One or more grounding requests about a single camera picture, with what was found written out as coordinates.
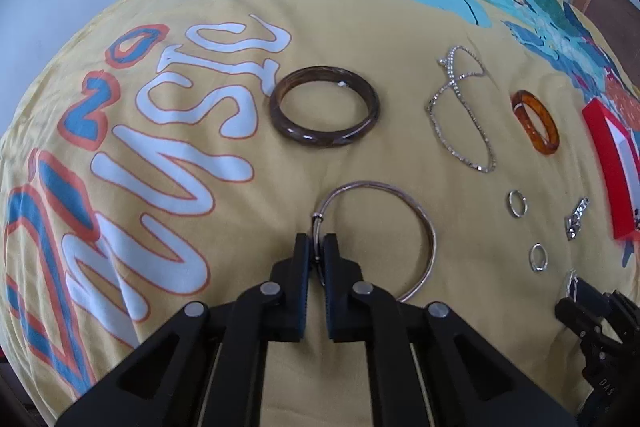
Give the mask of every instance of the silver bolt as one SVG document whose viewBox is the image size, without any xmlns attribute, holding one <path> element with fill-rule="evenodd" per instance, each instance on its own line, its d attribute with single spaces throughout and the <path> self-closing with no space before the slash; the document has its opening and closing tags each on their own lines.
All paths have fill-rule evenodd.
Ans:
<svg viewBox="0 0 640 427">
<path fill-rule="evenodd" d="M 429 314 L 432 317 L 443 319 L 449 315 L 449 307 L 444 302 L 432 302 L 429 304 Z"/>
<path fill-rule="evenodd" d="M 262 285 L 260 285 L 260 292 L 262 292 L 263 295 L 277 295 L 279 291 L 280 285 L 273 281 L 263 282 Z"/>
<path fill-rule="evenodd" d="M 371 295 L 373 291 L 373 285 L 367 281 L 358 281 L 353 283 L 353 291 L 358 295 Z"/>
<path fill-rule="evenodd" d="M 188 317 L 200 317 L 204 313 L 204 305 L 201 302 L 190 302 L 184 307 L 184 314 Z"/>
</svg>

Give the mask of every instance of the amber bangle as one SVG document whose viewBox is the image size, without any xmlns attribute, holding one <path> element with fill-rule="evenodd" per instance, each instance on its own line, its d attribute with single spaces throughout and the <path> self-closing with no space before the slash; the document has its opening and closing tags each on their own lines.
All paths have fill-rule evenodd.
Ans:
<svg viewBox="0 0 640 427">
<path fill-rule="evenodd" d="M 294 123 L 284 116 L 280 104 L 291 89 L 308 82 L 332 82 L 350 87 L 362 97 L 369 114 L 360 123 L 339 131 L 316 131 Z M 340 147 L 355 142 L 372 129 L 380 116 L 380 100 L 361 76 L 342 68 L 313 66 L 289 73 L 276 84 L 269 100 L 269 113 L 273 126 L 287 138 L 314 147 Z"/>
<path fill-rule="evenodd" d="M 560 145 L 560 136 L 558 134 L 558 128 L 554 119 L 551 118 L 549 111 L 542 105 L 542 102 L 538 100 L 529 91 L 520 90 L 511 97 L 511 105 L 516 118 L 520 121 L 524 130 L 529 135 L 533 147 L 538 152 L 542 152 L 545 155 L 550 155 L 556 152 Z M 545 126 L 547 138 L 543 137 L 533 125 L 529 115 L 527 114 L 525 105 L 528 105 L 531 110 L 538 115 L 542 121 L 542 125 Z"/>
</svg>

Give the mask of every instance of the silver chain necklace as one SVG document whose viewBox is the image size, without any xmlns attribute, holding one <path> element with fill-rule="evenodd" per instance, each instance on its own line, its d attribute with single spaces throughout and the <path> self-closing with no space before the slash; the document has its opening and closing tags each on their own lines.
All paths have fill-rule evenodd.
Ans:
<svg viewBox="0 0 640 427">
<path fill-rule="evenodd" d="M 473 60 L 475 60 L 478 63 L 482 71 L 480 73 L 463 73 L 463 74 L 460 74 L 459 76 L 456 76 L 456 74 L 454 73 L 453 65 L 454 65 L 454 56 L 456 54 L 456 51 L 458 50 L 462 50 L 466 52 L 470 57 L 472 57 Z M 449 77 L 449 80 L 444 84 L 444 86 L 442 86 L 436 92 L 436 94 L 434 94 L 431 97 L 431 100 L 429 101 L 426 107 L 429 118 L 431 119 L 431 123 L 433 123 L 433 129 L 435 130 L 436 135 L 438 136 L 438 139 L 440 140 L 440 142 L 444 145 L 447 151 L 449 151 L 453 156 L 458 158 L 466 166 L 471 167 L 474 171 L 480 171 L 480 172 L 484 172 L 485 174 L 488 174 L 489 172 L 492 172 L 495 170 L 494 149 L 491 146 L 491 143 L 489 142 L 489 137 L 484 133 L 484 131 L 482 130 L 482 127 L 480 127 L 480 124 L 478 123 L 478 119 L 476 118 L 476 115 L 473 114 L 468 103 L 466 103 L 466 100 L 462 97 L 462 93 L 460 92 L 460 87 L 458 86 L 458 82 L 460 80 L 464 80 L 465 78 L 468 78 L 470 76 L 485 76 L 486 70 L 484 69 L 482 62 L 480 62 L 480 60 L 478 60 L 478 58 L 472 52 L 466 49 L 464 46 L 454 46 L 452 49 L 449 50 L 449 54 L 447 54 L 447 58 L 440 58 L 438 60 L 438 63 L 439 65 L 446 68 L 447 77 Z M 449 89 L 449 87 L 453 89 L 453 92 L 456 94 L 456 97 L 458 97 L 458 100 L 460 100 L 460 103 L 466 109 L 466 112 L 468 113 L 469 117 L 471 117 L 471 120 L 476 126 L 476 129 L 478 129 L 480 136 L 484 140 L 484 145 L 486 146 L 486 149 L 489 153 L 490 164 L 488 167 L 482 167 L 481 165 L 478 165 L 477 163 L 474 163 L 471 160 L 468 160 L 467 158 L 465 158 L 462 154 L 460 154 L 458 151 L 453 149 L 453 147 L 449 145 L 449 143 L 444 139 L 444 136 L 442 135 L 442 129 L 440 128 L 440 124 L 438 124 L 435 116 L 433 116 L 433 108 L 436 105 L 438 97 L 440 97 L 440 95 L 443 92 Z"/>
</svg>

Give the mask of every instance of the red and white box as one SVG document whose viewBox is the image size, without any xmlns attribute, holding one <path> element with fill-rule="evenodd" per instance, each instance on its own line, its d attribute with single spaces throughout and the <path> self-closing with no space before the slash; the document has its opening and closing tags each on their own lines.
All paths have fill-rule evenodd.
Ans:
<svg viewBox="0 0 640 427">
<path fill-rule="evenodd" d="M 640 241 L 640 160 L 629 131 L 594 98 L 582 110 L 607 185 L 614 239 Z"/>
</svg>

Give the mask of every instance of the bed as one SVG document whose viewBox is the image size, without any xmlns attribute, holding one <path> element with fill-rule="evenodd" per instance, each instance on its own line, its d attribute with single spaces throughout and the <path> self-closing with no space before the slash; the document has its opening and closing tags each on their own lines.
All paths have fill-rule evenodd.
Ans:
<svg viewBox="0 0 640 427">
<path fill-rule="evenodd" d="M 495 150 L 489 174 L 450 155 L 425 111 L 455 45 L 486 68 L 460 89 Z M 380 97 L 380 121 L 350 146 L 305 148 L 270 124 L 275 84 L 322 64 Z M 538 153 L 515 118 L 520 89 L 553 116 L 555 154 Z M 314 84 L 287 98 L 287 114 L 318 129 L 362 111 Z M 2 349 L 52 425 L 181 306 L 230 301 L 267 279 L 333 188 L 376 180 L 434 222 L 434 271 L 411 303 L 448 303 L 575 411 L 590 388 L 576 337 L 554 317 L 567 272 L 639 301 L 637 258 L 612 239 L 581 116 L 594 98 L 638 135 L 635 88 L 593 24 L 559 0 L 120 0 L 47 65 L 0 142 Z M 451 92 L 438 121 L 456 150 L 487 161 Z M 513 189 L 527 197 L 523 219 L 506 207 Z M 564 217 L 585 196 L 567 241 Z M 345 195 L 323 230 L 393 293 L 425 262 L 420 224 L 388 194 Z M 548 251 L 543 273 L 529 266 L 534 243 Z M 270 347 L 263 424 L 370 425 L 366 376 L 362 346 L 327 339 L 314 280 L 305 340 Z"/>
</svg>

